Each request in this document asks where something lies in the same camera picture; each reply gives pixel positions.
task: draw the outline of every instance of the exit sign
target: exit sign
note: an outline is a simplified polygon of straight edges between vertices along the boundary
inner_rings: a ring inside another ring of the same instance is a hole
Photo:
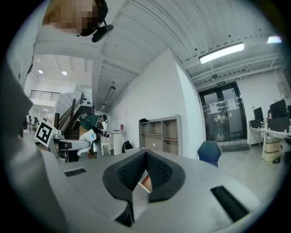
[[[218,86],[223,86],[223,85],[225,85],[225,84],[226,84],[226,82],[224,82],[224,81],[222,81],[222,82],[218,82],[218,83],[217,83]]]

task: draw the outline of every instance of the gray bookshelf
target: gray bookshelf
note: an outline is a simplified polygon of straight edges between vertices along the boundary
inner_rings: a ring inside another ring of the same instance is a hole
[[[183,154],[181,116],[171,116],[139,123],[140,148]]]

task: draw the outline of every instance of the glass door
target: glass door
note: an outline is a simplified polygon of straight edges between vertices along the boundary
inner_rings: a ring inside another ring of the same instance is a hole
[[[229,142],[246,138],[246,118],[236,83],[200,93],[206,140]]]

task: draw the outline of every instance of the fluorescent light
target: fluorescent light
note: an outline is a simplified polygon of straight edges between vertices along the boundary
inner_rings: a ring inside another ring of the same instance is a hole
[[[271,43],[282,43],[282,40],[277,35],[274,35],[274,36],[269,36],[268,37],[268,42],[267,43],[268,44],[271,44]]]
[[[219,58],[219,57],[231,54],[231,53],[235,53],[238,51],[242,51],[242,50],[244,50],[244,48],[245,48],[245,45],[242,42],[240,42],[238,44],[230,45],[230,46],[224,47],[222,49],[210,52],[206,55],[203,55],[203,56],[199,57],[199,60],[200,60],[201,64],[204,64],[204,63],[211,61],[213,59],[216,59],[216,58]]]
[[[112,95],[113,95],[113,93],[115,92],[115,90],[116,90],[116,88],[112,86],[112,87],[109,89],[109,91],[108,91],[108,93],[107,93],[105,99],[106,99],[106,100],[110,100],[111,97],[112,97]]]

